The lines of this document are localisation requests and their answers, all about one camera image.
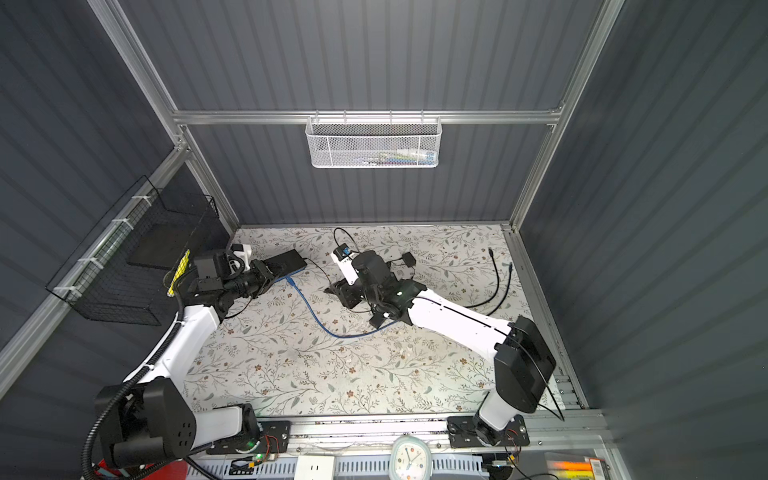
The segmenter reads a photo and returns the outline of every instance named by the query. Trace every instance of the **white mesh basket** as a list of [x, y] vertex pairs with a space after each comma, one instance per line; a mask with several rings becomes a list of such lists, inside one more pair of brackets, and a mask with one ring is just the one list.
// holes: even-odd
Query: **white mesh basket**
[[442, 125], [306, 122], [312, 165], [318, 168], [437, 167]]

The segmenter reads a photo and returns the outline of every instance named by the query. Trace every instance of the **barcode label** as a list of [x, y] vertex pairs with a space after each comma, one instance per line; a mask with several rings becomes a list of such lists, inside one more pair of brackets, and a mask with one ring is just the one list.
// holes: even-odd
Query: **barcode label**
[[594, 480], [605, 480], [605, 475], [603, 475], [603, 463], [596, 458], [590, 458], [589, 462], [592, 464]]

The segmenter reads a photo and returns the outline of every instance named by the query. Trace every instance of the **blue cable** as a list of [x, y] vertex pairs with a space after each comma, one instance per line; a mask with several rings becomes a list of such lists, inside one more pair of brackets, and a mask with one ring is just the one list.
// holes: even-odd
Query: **blue cable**
[[394, 321], [392, 321], [392, 322], [390, 322], [390, 323], [387, 323], [386, 325], [384, 325], [384, 326], [382, 326], [382, 327], [379, 327], [378, 329], [375, 329], [375, 330], [373, 330], [372, 332], [368, 332], [368, 333], [358, 333], [357, 335], [336, 335], [335, 333], [333, 333], [333, 332], [331, 332], [330, 330], [328, 330], [328, 329], [326, 328], [326, 326], [325, 326], [325, 325], [323, 325], [323, 324], [320, 322], [320, 319], [319, 319], [319, 318], [317, 318], [317, 315], [315, 315], [315, 311], [314, 311], [314, 310], [312, 310], [312, 306], [310, 305], [310, 302], [309, 302], [309, 301], [306, 299], [306, 297], [304, 296], [304, 294], [303, 294], [303, 293], [301, 293], [301, 290], [299, 289], [299, 286], [298, 286], [298, 285], [296, 285], [296, 282], [294, 282], [294, 281], [293, 281], [293, 278], [292, 278], [290, 275], [288, 275], [288, 276], [286, 276], [286, 280], [288, 281], [288, 283], [289, 283], [291, 286], [293, 286], [293, 288], [295, 288], [295, 289], [296, 289], [296, 291], [297, 291], [297, 292], [299, 293], [299, 295], [301, 296], [301, 299], [302, 299], [302, 300], [304, 300], [304, 303], [306, 303], [306, 308], [310, 309], [310, 313], [312, 313], [312, 316], [314, 317], [314, 319], [315, 319], [315, 321], [317, 322], [317, 324], [318, 324], [318, 325], [320, 325], [320, 328], [321, 328], [321, 329], [323, 329], [323, 330], [325, 330], [325, 332], [326, 332], [328, 335], [331, 335], [331, 336], [332, 336], [333, 338], [335, 338], [335, 339], [357, 339], [357, 338], [360, 338], [361, 336], [368, 336], [368, 335], [373, 335], [374, 333], [378, 333], [378, 332], [381, 332], [381, 331], [382, 331], [382, 330], [384, 330], [386, 327], [388, 327], [388, 326], [392, 326], [392, 325], [394, 325], [394, 324], [396, 324], [396, 323], [397, 323], [397, 320], [394, 320]]

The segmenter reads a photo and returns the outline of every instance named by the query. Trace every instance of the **corrugated gray panel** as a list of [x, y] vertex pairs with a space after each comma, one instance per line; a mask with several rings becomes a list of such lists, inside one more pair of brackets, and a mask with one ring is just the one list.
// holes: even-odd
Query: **corrugated gray panel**
[[186, 110], [554, 108], [599, 4], [122, 2]]
[[763, 470], [766, 20], [629, 2], [522, 229], [634, 478]]
[[172, 148], [83, 2], [0, 2], [0, 346]]
[[450, 125], [436, 168], [319, 169], [301, 126], [192, 127], [244, 224], [505, 220], [547, 129]]
[[[185, 167], [165, 190], [200, 193]], [[221, 248], [228, 237], [218, 225], [209, 247]], [[102, 387], [122, 381], [172, 320], [161, 318], [162, 326], [147, 326], [67, 315], [0, 400], [0, 478], [79, 478], [80, 450], [95, 420], [94, 397]], [[44, 462], [40, 452], [45, 452]], [[93, 458], [103, 458], [98, 447]]]

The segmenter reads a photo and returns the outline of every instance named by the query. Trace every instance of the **black wire basket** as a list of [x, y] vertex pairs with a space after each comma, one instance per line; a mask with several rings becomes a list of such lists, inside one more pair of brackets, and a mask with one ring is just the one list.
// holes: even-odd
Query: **black wire basket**
[[[213, 198], [152, 187], [138, 200], [95, 250], [79, 258], [80, 246], [46, 286], [86, 319], [159, 326], [177, 311], [168, 287], [185, 253], [192, 261], [226, 246]], [[70, 265], [75, 273], [64, 275]]]

